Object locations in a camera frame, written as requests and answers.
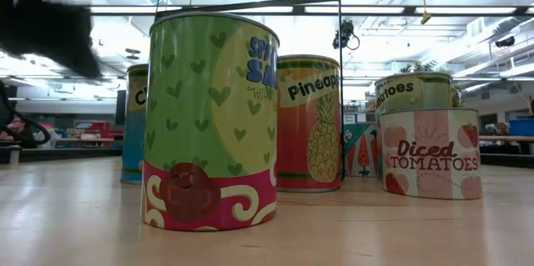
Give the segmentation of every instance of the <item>blue bin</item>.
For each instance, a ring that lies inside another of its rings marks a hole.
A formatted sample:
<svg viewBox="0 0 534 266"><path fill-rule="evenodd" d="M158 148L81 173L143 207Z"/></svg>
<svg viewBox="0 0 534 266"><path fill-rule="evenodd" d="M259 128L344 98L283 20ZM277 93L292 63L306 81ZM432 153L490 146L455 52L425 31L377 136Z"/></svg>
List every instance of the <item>blue bin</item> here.
<svg viewBox="0 0 534 266"><path fill-rule="evenodd" d="M534 118L510 120L510 135L534 137Z"/></svg>

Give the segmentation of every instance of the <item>brown meatball illustration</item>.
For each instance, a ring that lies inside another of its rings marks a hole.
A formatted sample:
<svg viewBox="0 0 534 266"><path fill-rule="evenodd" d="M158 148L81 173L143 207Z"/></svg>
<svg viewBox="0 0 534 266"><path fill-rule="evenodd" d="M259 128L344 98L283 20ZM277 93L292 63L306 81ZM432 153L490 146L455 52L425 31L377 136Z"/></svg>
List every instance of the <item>brown meatball illustration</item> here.
<svg viewBox="0 0 534 266"><path fill-rule="evenodd" d="M220 189L193 163L177 163L159 188L170 216L188 223L210 215L220 203Z"/></svg>

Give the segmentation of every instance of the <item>can lid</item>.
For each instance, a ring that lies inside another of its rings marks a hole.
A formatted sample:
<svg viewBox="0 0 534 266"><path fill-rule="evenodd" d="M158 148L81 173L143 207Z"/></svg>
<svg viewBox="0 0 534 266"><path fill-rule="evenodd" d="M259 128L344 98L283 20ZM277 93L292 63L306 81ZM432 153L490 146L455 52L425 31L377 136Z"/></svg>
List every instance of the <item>can lid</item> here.
<svg viewBox="0 0 534 266"><path fill-rule="evenodd" d="M333 58L320 56L320 55L314 55L314 54L288 54L288 55L284 55L284 56L278 57L278 63L286 62L287 60L291 60L291 59L301 59L301 58L321 59L321 60L325 60L325 61L328 61L330 63L333 63L333 64L337 65L337 67L340 66L340 63L338 61L334 60Z"/></svg>
<svg viewBox="0 0 534 266"><path fill-rule="evenodd" d="M452 76L450 74L448 74L448 73L436 73L436 72L432 72L432 71L415 72L415 73L397 73L397 74L393 74L393 75L387 76L385 78L381 78L381 79L377 80L375 82L375 84L377 84L379 82L382 82L382 81L385 81L387 79L402 78L402 77L405 77L405 76L440 76L440 77L445 77L445 78L452 78Z"/></svg>
<svg viewBox="0 0 534 266"><path fill-rule="evenodd" d="M128 70L126 70L126 73L128 73L130 71L133 71L133 70L139 70L139 69L149 70L149 65L148 64L139 64L139 65L130 66L130 67L128 67Z"/></svg>
<svg viewBox="0 0 534 266"><path fill-rule="evenodd" d="M276 41L278 41L278 46L280 46L280 39L278 38L278 35L275 33L275 31L273 31L272 29L270 29L266 25L264 25L262 23L259 23L257 21L254 21L252 19L245 18L245 17L237 16L237 15L230 14L230 13L220 13L220 12L180 12L180 13L175 13L174 15L170 15L170 16L167 16L167 17L160 18L158 21L153 23L152 26L150 27L149 34L152 34L152 30L156 26L158 26L159 24L161 24L163 22L166 22L168 20L172 20L172 19L175 19L175 18L184 18L184 17L222 17L222 18L231 18L231 19L235 19L235 20L244 21L244 22L247 22L247 23L250 23L250 24L254 24L255 26L263 28L264 30L268 31L270 34L275 36Z"/></svg>
<svg viewBox="0 0 534 266"><path fill-rule="evenodd" d="M382 113L380 114L379 118L384 115L389 115L392 113L408 113L408 112L423 112L423 111L471 111L471 112L478 113L478 110L475 108L407 108L407 109Z"/></svg>

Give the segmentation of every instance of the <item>carrot illustration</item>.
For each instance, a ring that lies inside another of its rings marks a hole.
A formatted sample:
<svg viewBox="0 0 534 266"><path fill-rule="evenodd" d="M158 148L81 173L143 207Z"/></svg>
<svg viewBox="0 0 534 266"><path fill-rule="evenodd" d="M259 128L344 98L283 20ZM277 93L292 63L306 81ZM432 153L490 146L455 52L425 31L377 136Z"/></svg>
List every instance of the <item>carrot illustration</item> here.
<svg viewBox="0 0 534 266"><path fill-rule="evenodd" d="M370 150L373 154L373 165L375 166L375 173L378 175L378 141L376 141L376 130L370 132L375 138L370 141Z"/></svg>
<svg viewBox="0 0 534 266"><path fill-rule="evenodd" d="M354 157L356 155L356 144L352 145L352 148L349 150L348 162L349 162L349 173L352 173L352 168L354 167Z"/></svg>
<svg viewBox="0 0 534 266"><path fill-rule="evenodd" d="M365 139L365 134L363 134L360 139L360 150L358 152L358 164L363 168L363 170L359 171L362 177L369 175L369 171L365 169L365 167L369 166L369 162L367 140Z"/></svg>

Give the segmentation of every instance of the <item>giant can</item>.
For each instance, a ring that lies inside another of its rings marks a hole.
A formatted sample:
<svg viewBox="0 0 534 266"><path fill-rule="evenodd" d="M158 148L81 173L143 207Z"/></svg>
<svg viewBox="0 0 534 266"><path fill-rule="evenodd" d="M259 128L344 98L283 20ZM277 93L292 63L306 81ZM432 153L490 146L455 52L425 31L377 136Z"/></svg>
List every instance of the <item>giant can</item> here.
<svg viewBox="0 0 534 266"><path fill-rule="evenodd" d="M345 124L343 129L346 175L376 178L379 171L376 123Z"/></svg>
<svg viewBox="0 0 534 266"><path fill-rule="evenodd" d="M451 75L447 73L402 73L375 82L375 108L378 131L383 113L414 108L452 108ZM382 156L379 145L379 178Z"/></svg>
<svg viewBox="0 0 534 266"><path fill-rule="evenodd" d="M278 190L340 187L339 64L313 55L278 60Z"/></svg>
<svg viewBox="0 0 534 266"><path fill-rule="evenodd" d="M128 68L123 167L120 176L123 183L141 184L148 77L148 64Z"/></svg>
<svg viewBox="0 0 534 266"><path fill-rule="evenodd" d="M150 40L144 222L223 230L273 218L278 37L247 18L180 13Z"/></svg>
<svg viewBox="0 0 534 266"><path fill-rule="evenodd" d="M440 199L482 196L476 110L384 113L380 123L385 191Z"/></svg>

